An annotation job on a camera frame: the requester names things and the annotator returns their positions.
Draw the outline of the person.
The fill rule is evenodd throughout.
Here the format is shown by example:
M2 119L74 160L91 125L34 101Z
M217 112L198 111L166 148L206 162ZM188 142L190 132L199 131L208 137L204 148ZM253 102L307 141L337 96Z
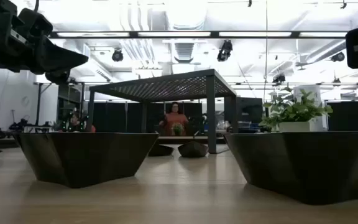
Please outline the person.
M78 111L70 112L60 124L60 132L87 132L89 116L81 117Z
M180 111L179 104L172 102L170 111L166 113L163 120L159 122L159 126L163 128L163 133L166 136L174 136L172 133L172 125L174 123L181 123L184 127L182 136L186 135L186 125L188 124L187 117Z

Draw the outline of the black background box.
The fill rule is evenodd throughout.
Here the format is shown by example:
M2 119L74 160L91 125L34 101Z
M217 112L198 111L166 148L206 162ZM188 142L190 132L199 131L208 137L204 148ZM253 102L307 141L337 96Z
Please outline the black background box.
M263 101L261 98L236 98L238 122L259 124L263 117Z

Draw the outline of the thin vertical hanging pole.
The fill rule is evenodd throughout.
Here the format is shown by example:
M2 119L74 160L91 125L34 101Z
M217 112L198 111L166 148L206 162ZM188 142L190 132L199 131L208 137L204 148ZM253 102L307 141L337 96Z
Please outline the thin vertical hanging pole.
M264 65L264 89L263 89L263 102L265 102L265 92L267 84L267 60L269 53L269 40L268 32L269 31L269 0L265 0L265 65Z

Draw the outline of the green plant in white pot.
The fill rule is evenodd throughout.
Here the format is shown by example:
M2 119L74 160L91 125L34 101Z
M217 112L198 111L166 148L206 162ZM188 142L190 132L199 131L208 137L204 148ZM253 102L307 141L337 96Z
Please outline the green plant in white pot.
M261 128L271 132L295 133L310 131L309 120L317 116L329 116L333 112L329 105L323 102L319 106L314 105L314 100L309 100L309 93L301 90L301 100L298 101L289 87L284 89L289 92L287 96L273 96L271 101L263 104L268 115L259 123Z

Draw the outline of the black teardrop mini plate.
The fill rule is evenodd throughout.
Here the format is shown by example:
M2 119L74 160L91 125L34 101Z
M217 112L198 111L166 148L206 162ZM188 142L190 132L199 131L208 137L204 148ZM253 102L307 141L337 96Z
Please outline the black teardrop mini plate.
M150 152L148 153L149 157L158 157L158 156L170 156L174 151L173 147L165 146L161 144L155 144Z
M208 153L208 147L196 141L190 141L178 147L182 157L199 158L205 157Z

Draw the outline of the black partition wall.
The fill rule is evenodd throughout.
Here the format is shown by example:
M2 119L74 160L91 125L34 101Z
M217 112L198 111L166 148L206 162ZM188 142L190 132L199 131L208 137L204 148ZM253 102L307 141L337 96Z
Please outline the black partition wall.
M333 112L328 117L329 131L358 131L358 101L327 102Z
M170 111L170 103L147 105L146 131L166 136L167 130L159 125ZM182 102L179 104L189 123L185 134L192 136L199 131L202 123L202 104ZM93 126L97 132L140 133L142 131L143 106L140 103L95 103Z

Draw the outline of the white cylindrical column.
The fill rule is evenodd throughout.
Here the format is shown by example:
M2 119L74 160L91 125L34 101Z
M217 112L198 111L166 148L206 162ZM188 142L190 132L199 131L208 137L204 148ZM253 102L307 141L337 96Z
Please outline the white cylindrical column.
M321 92L318 85L300 85L296 86L293 90L293 94L298 101L301 100L302 92L309 93L308 99L314 100L314 105L319 106L321 104ZM314 117L309 120L310 131L323 131L323 118L321 116Z

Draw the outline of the overhead light bar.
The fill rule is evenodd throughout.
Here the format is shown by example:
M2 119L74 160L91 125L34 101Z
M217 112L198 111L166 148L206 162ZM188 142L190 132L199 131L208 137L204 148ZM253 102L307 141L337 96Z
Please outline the overhead light bar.
M53 31L51 39L344 39L344 31Z

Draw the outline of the grey perforated metal shelf riser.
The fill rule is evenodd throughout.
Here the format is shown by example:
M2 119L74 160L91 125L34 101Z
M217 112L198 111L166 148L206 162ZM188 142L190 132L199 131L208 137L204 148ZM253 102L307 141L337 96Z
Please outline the grey perforated metal shelf riser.
M140 103L142 105L141 130L143 133L146 131L147 105L149 103L206 99L209 153L220 154L225 151L217 148L215 99L230 97L235 100L237 93L215 69L91 86L89 88L87 131L91 130L93 124L96 93Z

